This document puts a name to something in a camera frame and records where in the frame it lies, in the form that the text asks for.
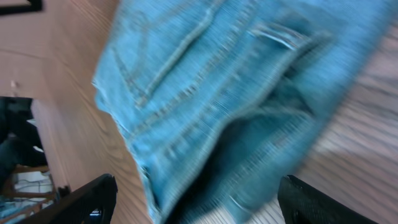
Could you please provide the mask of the light blue denim jeans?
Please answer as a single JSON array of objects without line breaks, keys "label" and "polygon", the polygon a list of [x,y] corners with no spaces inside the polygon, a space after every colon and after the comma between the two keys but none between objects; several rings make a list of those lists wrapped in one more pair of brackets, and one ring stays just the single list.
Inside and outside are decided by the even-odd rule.
[{"label": "light blue denim jeans", "polygon": [[397,2],[122,0],[98,61],[154,223],[245,222],[308,154]]}]

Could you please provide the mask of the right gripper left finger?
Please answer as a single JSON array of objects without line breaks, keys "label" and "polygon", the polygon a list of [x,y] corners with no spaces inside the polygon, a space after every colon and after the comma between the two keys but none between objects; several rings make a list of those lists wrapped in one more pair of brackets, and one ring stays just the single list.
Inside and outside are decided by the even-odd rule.
[{"label": "right gripper left finger", "polygon": [[18,224],[110,224],[118,187],[111,174],[103,174]]}]

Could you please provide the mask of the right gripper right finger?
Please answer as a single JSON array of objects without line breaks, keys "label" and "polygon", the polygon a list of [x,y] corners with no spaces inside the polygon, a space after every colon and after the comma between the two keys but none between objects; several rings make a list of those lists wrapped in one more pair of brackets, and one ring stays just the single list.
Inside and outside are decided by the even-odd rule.
[{"label": "right gripper right finger", "polygon": [[294,175],[281,178],[277,199],[286,224],[376,224]]}]

